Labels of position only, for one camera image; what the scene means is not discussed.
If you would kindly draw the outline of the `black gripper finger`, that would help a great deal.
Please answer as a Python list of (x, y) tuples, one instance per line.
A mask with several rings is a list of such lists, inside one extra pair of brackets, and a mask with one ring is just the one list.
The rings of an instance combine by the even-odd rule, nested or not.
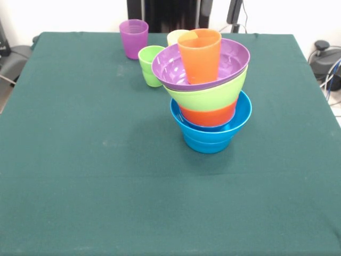
[(199, 12), (199, 24), (208, 25), (209, 17), (212, 11), (213, 0), (201, 0)]
[(227, 24), (233, 25), (238, 23), (241, 6), (242, 0), (230, 0), (228, 16), (226, 19)]

